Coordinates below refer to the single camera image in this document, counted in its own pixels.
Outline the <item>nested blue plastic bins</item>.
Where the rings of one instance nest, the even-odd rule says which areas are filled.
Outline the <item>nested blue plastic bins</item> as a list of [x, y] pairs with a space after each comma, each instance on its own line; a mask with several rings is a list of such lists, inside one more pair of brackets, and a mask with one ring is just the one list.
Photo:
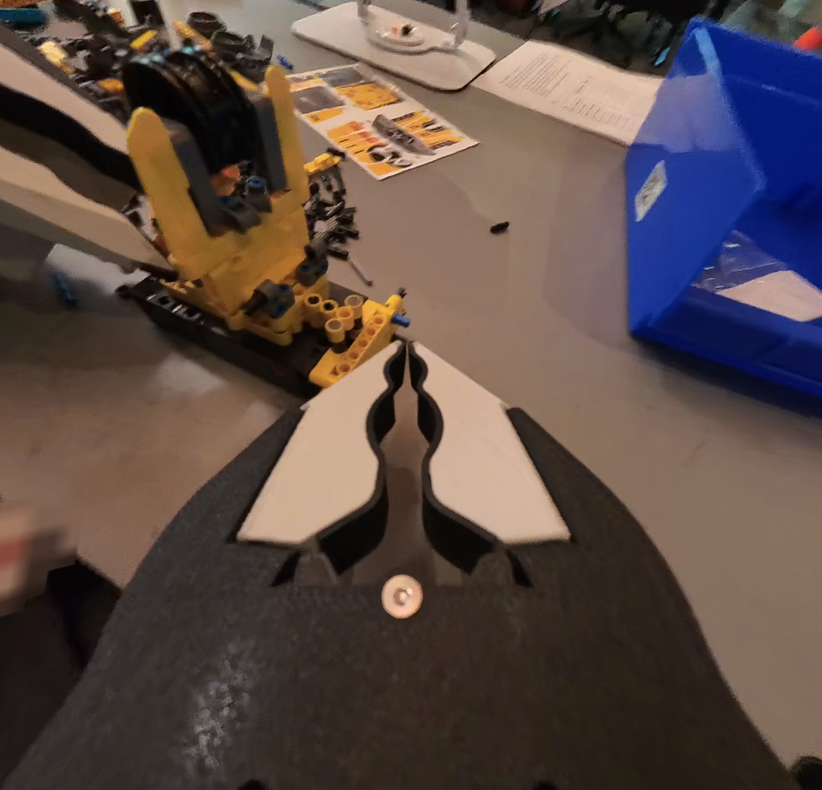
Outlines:
[[[820, 399], [821, 330], [692, 282], [739, 231], [820, 288], [820, 57], [694, 18], [625, 158], [637, 339]], [[634, 195], [664, 160], [641, 222]]]

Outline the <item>yellow brick wheel assembly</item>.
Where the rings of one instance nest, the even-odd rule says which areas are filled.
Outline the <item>yellow brick wheel assembly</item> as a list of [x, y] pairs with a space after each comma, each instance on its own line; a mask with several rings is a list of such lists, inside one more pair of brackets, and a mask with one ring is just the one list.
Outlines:
[[289, 81], [270, 66], [263, 92], [241, 88], [260, 137], [252, 162], [211, 172], [190, 131], [147, 108], [131, 111], [128, 154], [176, 274], [169, 291], [232, 331], [287, 345], [307, 315], [303, 294], [330, 295], [328, 258], [307, 256], [309, 189]]

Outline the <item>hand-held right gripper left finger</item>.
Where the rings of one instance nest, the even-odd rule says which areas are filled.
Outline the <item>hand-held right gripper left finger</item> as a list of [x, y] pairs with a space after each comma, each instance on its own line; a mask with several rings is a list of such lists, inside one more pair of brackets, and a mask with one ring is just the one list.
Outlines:
[[365, 559], [387, 524], [381, 443], [396, 422], [406, 343], [390, 343], [299, 410], [236, 534], [239, 543], [321, 552], [335, 573]]

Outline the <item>heap of large toy parts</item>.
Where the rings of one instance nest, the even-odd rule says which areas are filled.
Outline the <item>heap of large toy parts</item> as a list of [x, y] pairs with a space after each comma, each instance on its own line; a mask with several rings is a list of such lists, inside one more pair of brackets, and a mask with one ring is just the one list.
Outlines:
[[159, 0], [125, 0], [131, 19], [106, 0], [1, 0], [2, 36], [15, 36], [122, 124], [131, 108], [122, 85], [130, 59], [177, 45], [210, 51], [240, 86], [256, 90], [274, 57], [268, 36], [233, 33], [220, 15], [191, 11], [168, 21]]

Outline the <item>toy instruction booklet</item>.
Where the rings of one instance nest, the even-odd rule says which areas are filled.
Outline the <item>toy instruction booklet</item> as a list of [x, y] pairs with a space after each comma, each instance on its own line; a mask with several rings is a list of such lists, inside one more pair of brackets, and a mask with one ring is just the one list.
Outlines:
[[390, 179], [478, 146], [477, 140], [364, 64], [286, 78], [303, 123], [373, 179]]

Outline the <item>black toy wheel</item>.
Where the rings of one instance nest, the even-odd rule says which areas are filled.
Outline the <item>black toy wheel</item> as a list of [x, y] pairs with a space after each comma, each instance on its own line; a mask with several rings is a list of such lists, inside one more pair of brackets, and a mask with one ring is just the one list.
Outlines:
[[252, 102], [209, 53], [189, 46], [137, 56], [121, 80], [131, 110], [147, 108], [187, 128], [211, 172], [256, 158]]

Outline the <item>clear plastic bag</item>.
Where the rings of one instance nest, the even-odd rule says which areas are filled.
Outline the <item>clear plastic bag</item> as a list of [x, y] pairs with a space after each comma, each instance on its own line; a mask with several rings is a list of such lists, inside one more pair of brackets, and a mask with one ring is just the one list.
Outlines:
[[820, 288], [736, 230], [691, 285], [798, 323], [821, 319]]

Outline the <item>white stand base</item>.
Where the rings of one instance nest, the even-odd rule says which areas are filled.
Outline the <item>white stand base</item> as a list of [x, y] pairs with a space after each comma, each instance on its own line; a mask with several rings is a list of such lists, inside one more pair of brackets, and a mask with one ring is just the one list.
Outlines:
[[296, 21], [297, 38], [440, 92], [466, 88], [495, 62], [495, 52], [468, 40], [469, 0], [455, 0], [448, 31], [352, 0]]

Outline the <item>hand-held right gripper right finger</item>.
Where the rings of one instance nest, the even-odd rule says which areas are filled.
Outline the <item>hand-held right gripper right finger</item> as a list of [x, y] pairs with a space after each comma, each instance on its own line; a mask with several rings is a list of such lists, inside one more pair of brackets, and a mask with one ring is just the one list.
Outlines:
[[515, 410], [418, 342], [408, 346], [408, 369], [427, 443], [420, 472], [432, 549], [470, 576], [499, 552], [569, 542]]

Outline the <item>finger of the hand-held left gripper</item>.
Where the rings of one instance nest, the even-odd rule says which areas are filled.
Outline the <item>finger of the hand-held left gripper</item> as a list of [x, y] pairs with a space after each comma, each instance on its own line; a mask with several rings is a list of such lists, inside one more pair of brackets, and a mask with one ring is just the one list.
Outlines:
[[132, 191], [142, 186], [127, 147], [127, 125], [40, 51], [1, 29], [1, 117], [82, 157]]
[[168, 262], [121, 213], [80, 195], [46, 166], [1, 151], [2, 229], [61, 244], [127, 269]]

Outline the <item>white printed tag sticker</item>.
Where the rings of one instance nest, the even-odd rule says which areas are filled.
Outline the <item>white printed tag sticker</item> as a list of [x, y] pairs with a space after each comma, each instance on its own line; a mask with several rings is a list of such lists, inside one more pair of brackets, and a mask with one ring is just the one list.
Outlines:
[[667, 168], [664, 160], [658, 161], [634, 195], [634, 220], [641, 222], [667, 187]]

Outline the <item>white printed paper sheet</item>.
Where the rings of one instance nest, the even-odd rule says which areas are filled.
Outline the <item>white printed paper sheet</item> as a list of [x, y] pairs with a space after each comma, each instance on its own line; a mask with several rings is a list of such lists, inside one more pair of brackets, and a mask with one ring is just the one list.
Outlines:
[[617, 68], [561, 45], [527, 41], [472, 86], [518, 107], [629, 147], [663, 79]]

